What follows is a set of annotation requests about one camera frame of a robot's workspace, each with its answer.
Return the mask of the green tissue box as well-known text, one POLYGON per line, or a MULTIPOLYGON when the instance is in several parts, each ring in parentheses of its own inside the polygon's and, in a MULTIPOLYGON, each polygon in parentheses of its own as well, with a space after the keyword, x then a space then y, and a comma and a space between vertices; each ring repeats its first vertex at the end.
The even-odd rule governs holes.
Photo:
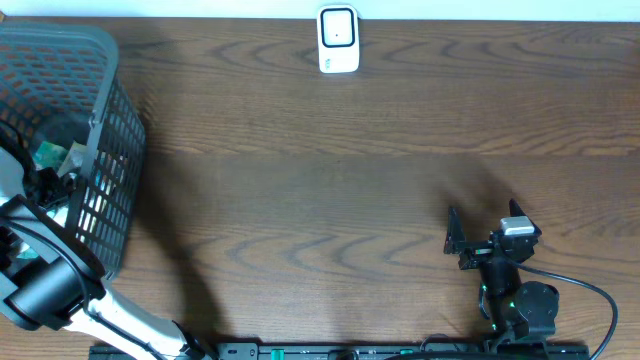
POLYGON ((37 170, 52 168, 58 171, 66 159, 68 150, 65 147, 43 141, 33 154, 37 170))

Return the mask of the white blue snack bag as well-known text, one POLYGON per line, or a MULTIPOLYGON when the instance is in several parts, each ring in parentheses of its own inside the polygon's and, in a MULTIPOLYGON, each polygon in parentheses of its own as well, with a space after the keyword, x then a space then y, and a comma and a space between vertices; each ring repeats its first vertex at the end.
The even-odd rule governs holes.
MULTIPOLYGON (((57 171, 57 175, 65 182, 69 183, 74 180, 82 167, 84 156, 86 154, 87 147, 77 142, 73 142, 70 150, 68 151, 64 161, 57 171)), ((68 216, 69 203, 66 202, 63 205, 59 205, 53 210, 47 212, 47 215, 52 218, 57 224, 64 227, 68 216)))

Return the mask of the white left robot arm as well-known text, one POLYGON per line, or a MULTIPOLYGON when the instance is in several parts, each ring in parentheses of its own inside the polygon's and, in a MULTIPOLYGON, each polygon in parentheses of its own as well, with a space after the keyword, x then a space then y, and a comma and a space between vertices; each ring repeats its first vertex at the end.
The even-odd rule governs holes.
POLYGON ((135 359, 210 359, 174 321, 156 317, 103 280, 89 248, 48 211, 68 204, 73 180, 38 169, 21 132, 1 125, 1 312, 16 326, 84 333, 135 359))

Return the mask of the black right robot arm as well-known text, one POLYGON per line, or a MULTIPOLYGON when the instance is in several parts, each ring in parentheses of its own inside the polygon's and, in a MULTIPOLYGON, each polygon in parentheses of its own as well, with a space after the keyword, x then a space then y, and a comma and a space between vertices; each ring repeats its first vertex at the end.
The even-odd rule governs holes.
POLYGON ((509 342, 544 340, 556 332, 557 289, 538 281, 524 282, 519 273, 534 255, 541 234, 515 200, 509 201, 509 216, 485 241, 469 241, 457 211, 448 209, 444 252, 459 257, 461 270, 480 272, 481 313, 509 342))

